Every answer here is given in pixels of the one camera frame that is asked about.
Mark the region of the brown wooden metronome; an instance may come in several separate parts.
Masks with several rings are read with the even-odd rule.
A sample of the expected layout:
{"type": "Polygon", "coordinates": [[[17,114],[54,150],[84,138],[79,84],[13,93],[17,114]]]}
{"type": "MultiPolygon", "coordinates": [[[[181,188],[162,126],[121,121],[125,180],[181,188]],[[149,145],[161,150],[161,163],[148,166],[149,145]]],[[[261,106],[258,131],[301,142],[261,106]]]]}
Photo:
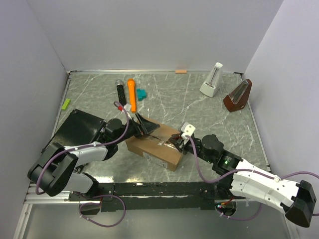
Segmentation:
{"type": "Polygon", "coordinates": [[[223,99],[226,109],[229,112],[244,109],[248,102],[251,88],[252,82],[250,79],[243,80],[238,84],[236,88],[223,99]]]}

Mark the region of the black microphone silver head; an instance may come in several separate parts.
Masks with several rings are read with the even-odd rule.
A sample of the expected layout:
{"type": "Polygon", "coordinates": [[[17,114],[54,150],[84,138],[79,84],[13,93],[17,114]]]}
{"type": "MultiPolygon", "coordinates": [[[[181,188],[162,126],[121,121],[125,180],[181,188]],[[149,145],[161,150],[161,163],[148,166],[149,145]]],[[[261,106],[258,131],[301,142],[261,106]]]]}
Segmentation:
{"type": "Polygon", "coordinates": [[[123,106],[126,105],[126,97],[125,97],[125,90],[124,90],[124,82],[122,80],[117,80],[115,82],[117,93],[118,93],[118,99],[119,103],[123,106]]]}

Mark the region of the red black utility knife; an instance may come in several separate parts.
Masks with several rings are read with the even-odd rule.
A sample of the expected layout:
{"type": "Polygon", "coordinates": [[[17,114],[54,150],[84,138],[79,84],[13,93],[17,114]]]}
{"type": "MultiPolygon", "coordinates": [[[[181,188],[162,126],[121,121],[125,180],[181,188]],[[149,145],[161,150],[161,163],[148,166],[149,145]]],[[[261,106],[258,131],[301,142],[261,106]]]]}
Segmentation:
{"type": "Polygon", "coordinates": [[[178,142],[177,138],[169,138],[167,141],[164,142],[165,146],[173,148],[178,151],[182,151],[180,148],[180,143],[178,142]]]}

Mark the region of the white metronome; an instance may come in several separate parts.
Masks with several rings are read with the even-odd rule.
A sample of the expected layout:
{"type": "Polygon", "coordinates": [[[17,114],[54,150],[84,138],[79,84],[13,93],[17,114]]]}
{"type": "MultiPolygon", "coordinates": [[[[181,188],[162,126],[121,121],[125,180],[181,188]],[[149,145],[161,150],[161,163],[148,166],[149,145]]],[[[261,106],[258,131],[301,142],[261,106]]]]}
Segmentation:
{"type": "Polygon", "coordinates": [[[206,80],[200,87],[200,92],[204,95],[213,98],[220,89],[223,74],[223,64],[217,62],[206,80]]]}

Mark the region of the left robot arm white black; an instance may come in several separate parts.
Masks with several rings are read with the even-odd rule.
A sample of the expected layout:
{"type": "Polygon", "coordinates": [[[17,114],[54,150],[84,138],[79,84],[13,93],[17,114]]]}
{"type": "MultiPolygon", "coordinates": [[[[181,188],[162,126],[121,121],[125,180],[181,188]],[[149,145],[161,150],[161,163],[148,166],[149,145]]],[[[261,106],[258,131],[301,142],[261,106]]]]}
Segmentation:
{"type": "Polygon", "coordinates": [[[109,120],[89,144],[63,146],[55,142],[49,145],[27,175],[36,184],[36,194],[53,197],[67,190],[80,193],[87,200],[95,199],[101,191],[99,182],[88,173],[74,170],[93,161],[106,161],[114,156],[122,141],[133,136],[141,138],[160,127],[140,114],[136,117],[126,115],[126,124],[120,119],[109,120]]]}

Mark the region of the brown cardboard express box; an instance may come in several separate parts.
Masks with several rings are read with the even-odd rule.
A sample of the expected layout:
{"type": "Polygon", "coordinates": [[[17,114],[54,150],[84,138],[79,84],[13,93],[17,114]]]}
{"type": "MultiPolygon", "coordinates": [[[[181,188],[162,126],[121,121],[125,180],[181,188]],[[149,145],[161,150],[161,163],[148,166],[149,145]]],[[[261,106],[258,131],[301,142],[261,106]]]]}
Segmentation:
{"type": "Polygon", "coordinates": [[[141,138],[132,136],[125,140],[125,143],[128,151],[174,172],[182,158],[182,153],[169,143],[168,139],[177,133],[179,133],[177,129],[161,124],[151,134],[141,138]]]}

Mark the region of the orange tape piece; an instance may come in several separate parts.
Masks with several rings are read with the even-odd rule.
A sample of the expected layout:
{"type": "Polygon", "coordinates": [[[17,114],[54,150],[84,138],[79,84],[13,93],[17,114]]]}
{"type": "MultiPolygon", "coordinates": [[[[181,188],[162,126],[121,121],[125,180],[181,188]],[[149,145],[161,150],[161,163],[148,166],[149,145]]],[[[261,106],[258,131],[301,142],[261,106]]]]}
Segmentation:
{"type": "Polygon", "coordinates": [[[176,74],[186,74],[187,70],[175,70],[176,74]]]}

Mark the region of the teal plastic block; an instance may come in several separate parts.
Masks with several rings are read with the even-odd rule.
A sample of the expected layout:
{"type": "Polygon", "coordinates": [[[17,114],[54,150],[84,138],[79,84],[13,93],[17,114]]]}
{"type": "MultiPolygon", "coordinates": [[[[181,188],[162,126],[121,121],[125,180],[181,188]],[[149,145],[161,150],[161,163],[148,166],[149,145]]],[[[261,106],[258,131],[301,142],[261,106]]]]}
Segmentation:
{"type": "Polygon", "coordinates": [[[146,91],[144,89],[137,89],[137,98],[138,101],[142,101],[147,97],[146,91]]]}

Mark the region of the black speaker case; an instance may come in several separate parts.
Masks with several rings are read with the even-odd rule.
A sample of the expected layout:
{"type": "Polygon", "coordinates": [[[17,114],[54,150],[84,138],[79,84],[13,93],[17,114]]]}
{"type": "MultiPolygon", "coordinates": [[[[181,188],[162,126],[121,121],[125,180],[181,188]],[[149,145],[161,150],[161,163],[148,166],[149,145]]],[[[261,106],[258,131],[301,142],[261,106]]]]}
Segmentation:
{"type": "Polygon", "coordinates": [[[77,146],[97,141],[106,122],[99,117],[74,109],[63,122],[41,154],[53,143],[62,146],[77,146]]]}

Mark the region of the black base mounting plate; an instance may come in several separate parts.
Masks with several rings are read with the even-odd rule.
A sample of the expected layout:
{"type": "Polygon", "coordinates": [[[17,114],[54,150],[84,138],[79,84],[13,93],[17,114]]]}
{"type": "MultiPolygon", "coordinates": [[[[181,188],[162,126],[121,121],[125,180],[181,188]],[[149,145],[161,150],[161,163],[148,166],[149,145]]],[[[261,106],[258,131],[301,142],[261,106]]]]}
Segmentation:
{"type": "Polygon", "coordinates": [[[217,202],[243,199],[239,196],[233,197],[230,191],[219,183],[205,182],[101,183],[97,196],[101,195],[105,197],[93,199],[74,192],[69,195],[69,201],[100,202],[102,212],[114,212],[121,210],[123,205],[110,195],[121,198],[127,210],[183,208],[214,210],[217,202]]]}

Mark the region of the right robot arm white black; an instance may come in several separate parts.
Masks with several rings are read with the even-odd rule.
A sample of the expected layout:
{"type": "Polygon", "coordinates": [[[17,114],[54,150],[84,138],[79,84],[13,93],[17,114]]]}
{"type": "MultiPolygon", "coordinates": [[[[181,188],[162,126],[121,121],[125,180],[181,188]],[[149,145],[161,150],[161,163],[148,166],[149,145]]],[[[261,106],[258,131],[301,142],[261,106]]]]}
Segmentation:
{"type": "Polygon", "coordinates": [[[311,183],[291,181],[254,166],[225,150],[214,134],[199,139],[178,133],[168,141],[178,151],[192,153],[195,160],[202,159],[212,164],[212,170],[219,174],[219,178],[208,180],[202,172],[198,174],[206,183],[220,182],[217,191],[222,198],[232,195],[251,199],[278,210],[300,227],[310,226],[317,202],[311,183]]]}

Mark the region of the green plastic block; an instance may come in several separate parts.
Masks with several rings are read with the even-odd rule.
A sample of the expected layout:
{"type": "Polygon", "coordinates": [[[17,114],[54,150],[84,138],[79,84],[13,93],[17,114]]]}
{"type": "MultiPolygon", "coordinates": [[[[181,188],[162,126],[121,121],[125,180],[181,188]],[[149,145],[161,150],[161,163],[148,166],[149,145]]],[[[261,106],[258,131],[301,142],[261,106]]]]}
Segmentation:
{"type": "Polygon", "coordinates": [[[70,104],[71,100],[70,99],[66,99],[61,107],[62,110],[67,110],[69,104],[70,104]]]}

